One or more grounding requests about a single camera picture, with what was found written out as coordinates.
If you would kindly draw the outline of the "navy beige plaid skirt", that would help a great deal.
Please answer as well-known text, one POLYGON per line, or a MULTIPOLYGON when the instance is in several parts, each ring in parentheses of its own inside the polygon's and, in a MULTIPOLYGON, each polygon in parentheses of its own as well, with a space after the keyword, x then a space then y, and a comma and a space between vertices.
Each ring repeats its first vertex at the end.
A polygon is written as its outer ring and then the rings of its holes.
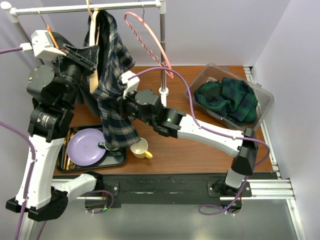
MULTIPOLYGON (((97 100, 105 145, 108 149, 127 148, 140 138, 132 120, 119 115, 117 98, 123 95, 121 75, 129 71, 135 61, 123 45, 115 18, 107 11, 99 11, 99 53, 97 63, 98 87, 92 94, 97 100)), ((89 46, 89 30, 84 39, 89 46)))

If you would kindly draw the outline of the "black dotted skirt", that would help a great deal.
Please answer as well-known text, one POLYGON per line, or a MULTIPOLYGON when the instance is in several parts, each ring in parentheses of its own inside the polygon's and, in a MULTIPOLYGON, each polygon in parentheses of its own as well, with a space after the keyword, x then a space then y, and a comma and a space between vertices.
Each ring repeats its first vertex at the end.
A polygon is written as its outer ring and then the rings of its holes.
MULTIPOLYGON (((60 33, 52 32, 52 35, 56 41, 56 43, 62 47, 63 44, 67 44, 70 46, 74 46, 69 40, 67 40, 64 36, 60 33)), ((100 111, 98 108, 98 102, 95 97, 90 93, 90 86, 89 86, 89 79, 84 77, 79 86, 78 94, 75 100, 76 104, 83 105, 86 104, 91 113, 96 116, 100 117, 100 111)))

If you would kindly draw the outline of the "orange plastic hanger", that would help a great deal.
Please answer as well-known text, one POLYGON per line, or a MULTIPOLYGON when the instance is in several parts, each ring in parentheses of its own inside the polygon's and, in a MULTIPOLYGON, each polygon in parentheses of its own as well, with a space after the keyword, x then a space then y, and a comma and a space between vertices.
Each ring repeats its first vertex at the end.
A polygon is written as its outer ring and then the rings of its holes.
POLYGON ((51 40, 52 40, 55 48, 59 49, 59 46, 58 46, 58 44, 57 44, 57 42, 56 42, 56 40, 55 40, 55 37, 53 36, 53 33, 52 33, 52 31, 51 31, 50 26, 49 26, 49 25, 46 25, 46 29, 47 29, 47 31, 48 31, 48 34, 49 34, 49 36, 50 36, 50 38, 51 38, 51 40))

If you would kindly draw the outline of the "pink plastic hanger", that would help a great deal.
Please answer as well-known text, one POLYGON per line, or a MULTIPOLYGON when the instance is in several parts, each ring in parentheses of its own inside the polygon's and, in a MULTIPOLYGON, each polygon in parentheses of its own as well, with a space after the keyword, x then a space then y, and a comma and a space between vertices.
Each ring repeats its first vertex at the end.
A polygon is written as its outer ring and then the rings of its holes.
POLYGON ((133 33, 138 43, 152 58, 152 60, 156 62, 159 67, 171 70, 172 65, 165 51, 165 47, 162 45, 153 29, 147 24, 145 19, 132 11, 127 11, 123 16, 123 20, 133 33), (133 20, 140 23, 142 27, 141 31, 139 31, 136 28, 136 25, 133 24, 133 20))

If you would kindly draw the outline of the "green plaid skirt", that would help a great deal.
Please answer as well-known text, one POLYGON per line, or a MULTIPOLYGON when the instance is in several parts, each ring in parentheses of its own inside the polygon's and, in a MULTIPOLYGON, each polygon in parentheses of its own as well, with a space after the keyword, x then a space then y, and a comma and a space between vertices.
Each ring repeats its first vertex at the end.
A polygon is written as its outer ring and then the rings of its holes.
POLYGON ((243 80, 224 77, 208 81, 194 91, 195 101, 230 122, 244 126, 256 121, 258 100, 243 80))

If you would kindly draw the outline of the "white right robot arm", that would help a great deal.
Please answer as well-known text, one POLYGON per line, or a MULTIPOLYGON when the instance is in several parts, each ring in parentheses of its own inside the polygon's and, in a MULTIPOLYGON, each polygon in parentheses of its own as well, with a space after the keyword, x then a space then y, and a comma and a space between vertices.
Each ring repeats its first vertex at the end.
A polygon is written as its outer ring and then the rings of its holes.
POLYGON ((231 167, 220 186, 227 196, 235 196, 245 178, 253 174, 258 152, 253 129, 230 130, 197 121, 183 111, 164 106, 150 89, 119 96, 115 103, 121 116, 134 117, 163 137, 193 140, 232 156, 231 167))

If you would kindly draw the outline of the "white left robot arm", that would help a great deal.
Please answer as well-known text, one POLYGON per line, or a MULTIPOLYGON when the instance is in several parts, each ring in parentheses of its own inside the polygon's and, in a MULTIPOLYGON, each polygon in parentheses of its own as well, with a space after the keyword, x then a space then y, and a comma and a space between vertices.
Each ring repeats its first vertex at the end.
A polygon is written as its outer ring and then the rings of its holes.
POLYGON ((103 177, 93 171, 52 186, 80 83, 95 71, 98 55, 97 45, 76 48, 64 44, 52 57, 53 65, 40 65, 31 71, 27 92, 32 96, 34 109, 25 137, 29 153, 21 187, 6 202, 8 210, 27 213, 37 222, 55 220, 76 198, 86 193, 99 196, 103 192, 103 177))

